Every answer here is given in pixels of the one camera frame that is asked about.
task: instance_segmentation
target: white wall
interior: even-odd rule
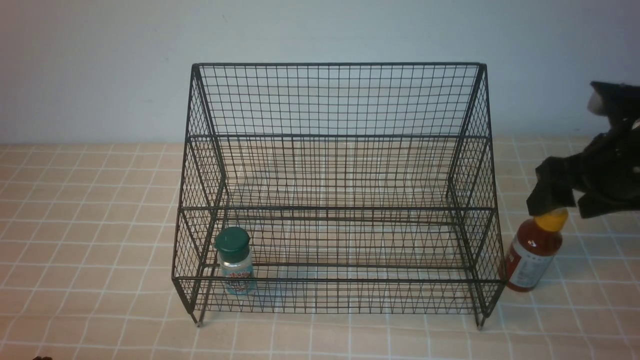
[[[640,83],[638,0],[0,2],[0,142],[180,141],[204,61],[481,61],[497,134],[590,135]]]

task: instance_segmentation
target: wire shelf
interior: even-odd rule
[[[478,63],[193,65],[172,268],[187,312],[481,327],[504,288],[488,101]],[[224,290],[228,226],[252,237],[249,295]]]

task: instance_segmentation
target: red bottle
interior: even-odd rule
[[[520,225],[504,258],[507,287],[519,292],[533,290],[562,246],[562,230],[569,213],[557,209]]]

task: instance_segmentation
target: green cap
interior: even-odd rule
[[[249,234],[242,227],[228,227],[216,236],[214,246],[222,260],[239,263],[249,256]]]

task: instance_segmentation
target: bottle label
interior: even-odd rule
[[[242,270],[229,270],[222,268],[222,275],[230,278],[230,280],[225,280],[227,291],[230,294],[247,295],[249,291],[253,290],[255,287],[255,281],[250,280],[253,278],[252,265],[249,265]]]
[[[516,263],[517,266],[513,270],[509,282],[521,288],[532,288],[538,283],[553,258],[553,256],[531,254],[516,237],[509,249],[508,261]]]

